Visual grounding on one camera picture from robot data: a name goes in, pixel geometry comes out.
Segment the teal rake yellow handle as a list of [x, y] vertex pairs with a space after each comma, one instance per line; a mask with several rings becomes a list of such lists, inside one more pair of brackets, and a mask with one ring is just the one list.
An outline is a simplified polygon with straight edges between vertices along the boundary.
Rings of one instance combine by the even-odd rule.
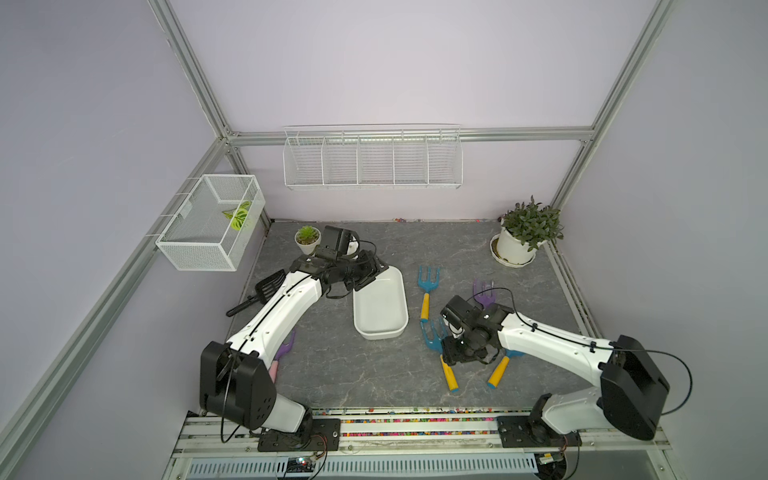
[[429, 320], [430, 312], [430, 294], [436, 290], [440, 282], [439, 267], [425, 267], [420, 266], [418, 269], [417, 284], [423, 291], [422, 307], [421, 307], [421, 321], [427, 322]]
[[444, 360], [443, 357], [443, 344], [442, 340], [446, 337], [447, 332], [445, 325], [441, 320], [433, 321], [426, 318], [420, 320], [420, 327], [422, 336], [426, 346], [439, 354], [444, 377], [450, 392], [457, 391], [459, 389], [458, 382], [455, 374], [450, 366]]

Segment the white plastic storage box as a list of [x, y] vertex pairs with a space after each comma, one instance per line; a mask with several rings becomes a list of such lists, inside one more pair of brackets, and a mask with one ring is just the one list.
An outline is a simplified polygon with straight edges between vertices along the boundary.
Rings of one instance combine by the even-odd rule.
[[394, 266], [353, 293], [353, 325], [365, 340], [388, 340], [400, 336], [408, 318], [403, 276]]

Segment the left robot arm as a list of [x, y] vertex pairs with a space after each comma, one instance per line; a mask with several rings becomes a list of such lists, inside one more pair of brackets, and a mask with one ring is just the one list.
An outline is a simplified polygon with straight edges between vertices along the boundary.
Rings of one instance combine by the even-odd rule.
[[210, 342], [202, 351], [200, 407], [249, 430], [308, 433], [312, 414], [277, 392], [269, 367], [300, 318], [334, 285], [360, 291], [388, 269], [369, 249], [329, 258], [298, 257], [276, 293], [240, 331], [224, 343]]

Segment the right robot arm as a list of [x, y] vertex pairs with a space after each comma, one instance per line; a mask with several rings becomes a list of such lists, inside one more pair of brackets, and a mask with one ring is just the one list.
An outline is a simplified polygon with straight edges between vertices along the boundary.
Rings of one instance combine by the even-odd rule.
[[670, 385], [636, 339], [591, 338], [535, 321], [511, 307], [485, 309], [455, 296], [441, 317], [451, 333], [442, 341], [445, 362], [481, 361], [488, 350], [512, 350], [563, 368], [589, 386], [539, 397], [522, 428], [542, 445], [580, 430], [614, 428], [642, 441], [658, 429]]

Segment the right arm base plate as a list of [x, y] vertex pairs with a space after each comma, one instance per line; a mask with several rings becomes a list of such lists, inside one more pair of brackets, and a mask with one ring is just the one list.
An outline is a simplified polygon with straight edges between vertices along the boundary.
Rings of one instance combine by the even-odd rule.
[[565, 450], [580, 447], [578, 433], [557, 433], [542, 420], [519, 415], [496, 418], [497, 431], [503, 448], [554, 448]]

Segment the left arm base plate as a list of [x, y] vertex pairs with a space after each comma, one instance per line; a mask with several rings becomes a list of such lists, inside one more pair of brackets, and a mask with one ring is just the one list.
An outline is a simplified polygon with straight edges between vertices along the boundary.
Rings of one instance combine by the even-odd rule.
[[294, 433], [266, 430], [259, 435], [259, 452], [337, 451], [341, 440], [339, 419], [312, 419]]

